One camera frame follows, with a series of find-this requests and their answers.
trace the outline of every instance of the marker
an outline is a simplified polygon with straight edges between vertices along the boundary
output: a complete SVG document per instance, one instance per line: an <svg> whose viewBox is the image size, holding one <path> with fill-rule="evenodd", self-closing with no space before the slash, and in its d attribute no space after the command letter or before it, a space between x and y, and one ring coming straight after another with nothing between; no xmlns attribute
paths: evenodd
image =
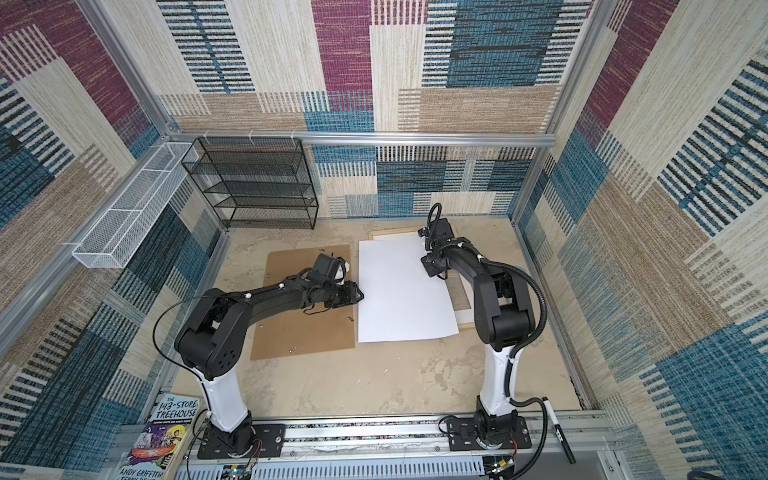
<svg viewBox="0 0 768 480"><path fill-rule="evenodd" d="M563 433L563 429L560 427L558 417L554 414L552 404L549 402L547 397L541 397L541 399L544 400L544 406L547 407L547 414L549 414L549 419L552 421L552 425L554 425L554 433L558 436L560 445L563 445L565 456L568 457L568 463L573 465L576 463L576 458L574 457L574 453L571 451L571 446L568 444L568 440L565 439L565 434Z"/></svg>

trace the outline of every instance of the book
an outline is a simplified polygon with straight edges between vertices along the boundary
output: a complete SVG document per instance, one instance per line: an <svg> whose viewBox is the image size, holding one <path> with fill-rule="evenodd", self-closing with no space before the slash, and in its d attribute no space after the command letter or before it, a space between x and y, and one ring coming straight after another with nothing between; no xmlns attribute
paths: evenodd
<svg viewBox="0 0 768 480"><path fill-rule="evenodd" d="M184 455L199 408L199 399L166 394L121 463L115 480L163 478L172 462L178 465L174 456Z"/></svg>

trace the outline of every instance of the wire shelf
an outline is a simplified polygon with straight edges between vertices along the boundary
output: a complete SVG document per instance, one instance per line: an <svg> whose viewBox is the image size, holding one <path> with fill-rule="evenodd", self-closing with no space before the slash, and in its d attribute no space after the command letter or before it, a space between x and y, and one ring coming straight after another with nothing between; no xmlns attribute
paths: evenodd
<svg viewBox="0 0 768 480"><path fill-rule="evenodd" d="M304 149L289 138L198 138L182 165L225 227L313 229L318 203Z"/></svg>
<svg viewBox="0 0 768 480"><path fill-rule="evenodd" d="M167 142L85 234L72 256L87 268L125 268L186 177L192 144Z"/></svg>

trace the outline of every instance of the sheet of white paper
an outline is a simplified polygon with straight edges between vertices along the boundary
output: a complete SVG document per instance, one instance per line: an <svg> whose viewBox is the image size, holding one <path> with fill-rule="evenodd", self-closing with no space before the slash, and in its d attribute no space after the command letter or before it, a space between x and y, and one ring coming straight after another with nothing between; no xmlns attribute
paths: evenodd
<svg viewBox="0 0 768 480"><path fill-rule="evenodd" d="M366 342L437 339L456 335L456 316L445 281L429 278L416 232L364 240L359 248L357 339Z"/></svg>

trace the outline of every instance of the black wire mesh shelf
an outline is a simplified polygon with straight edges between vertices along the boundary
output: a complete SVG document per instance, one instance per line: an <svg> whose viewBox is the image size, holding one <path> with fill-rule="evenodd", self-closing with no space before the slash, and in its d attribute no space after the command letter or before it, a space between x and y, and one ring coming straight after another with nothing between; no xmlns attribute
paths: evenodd
<svg viewBox="0 0 768 480"><path fill-rule="evenodd" d="M225 227L313 229L318 203L301 141L198 138L183 162Z"/></svg>

